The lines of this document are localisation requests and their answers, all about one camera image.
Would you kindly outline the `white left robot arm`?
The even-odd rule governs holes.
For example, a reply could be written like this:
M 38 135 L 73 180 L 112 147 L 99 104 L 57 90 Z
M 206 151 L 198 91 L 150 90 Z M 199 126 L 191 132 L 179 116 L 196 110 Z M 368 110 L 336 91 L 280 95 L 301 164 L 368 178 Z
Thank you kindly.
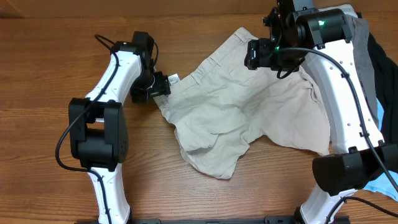
M 69 103 L 64 136 L 70 138 L 72 156 L 80 161 L 77 170 L 92 181 L 97 223 L 131 223 L 122 175 L 129 149 L 123 104 L 127 96 L 135 103 L 167 96 L 170 82 L 155 69 L 159 48 L 148 33 L 136 31 L 130 42 L 95 38 L 109 50 L 109 65 L 92 91 Z

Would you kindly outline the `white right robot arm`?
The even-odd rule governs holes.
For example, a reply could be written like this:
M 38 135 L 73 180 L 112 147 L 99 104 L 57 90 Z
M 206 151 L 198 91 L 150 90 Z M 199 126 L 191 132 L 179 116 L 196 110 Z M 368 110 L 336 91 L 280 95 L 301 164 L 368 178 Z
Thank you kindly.
M 348 223 L 337 212 L 356 192 L 397 167 L 397 146 L 374 123 L 354 66 L 353 34 L 340 9 L 318 10 L 311 1 L 279 1 L 263 24 L 269 38 L 252 40 L 244 60 L 250 70 L 267 67 L 280 79 L 299 66 L 318 85 L 331 128 L 333 154 L 312 162 L 316 185 L 291 216 L 266 223 Z

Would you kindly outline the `beige khaki shorts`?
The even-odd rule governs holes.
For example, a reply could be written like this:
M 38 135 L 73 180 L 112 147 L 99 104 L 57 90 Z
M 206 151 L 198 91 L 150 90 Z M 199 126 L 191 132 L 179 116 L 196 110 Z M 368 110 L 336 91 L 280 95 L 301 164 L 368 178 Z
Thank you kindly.
M 175 126 L 180 153 L 196 170 L 230 179 L 238 159 L 261 136 L 327 155 L 330 125 L 320 90 L 302 68 L 280 80 L 269 68 L 249 70 L 254 36 L 237 29 L 198 68 L 155 98 Z

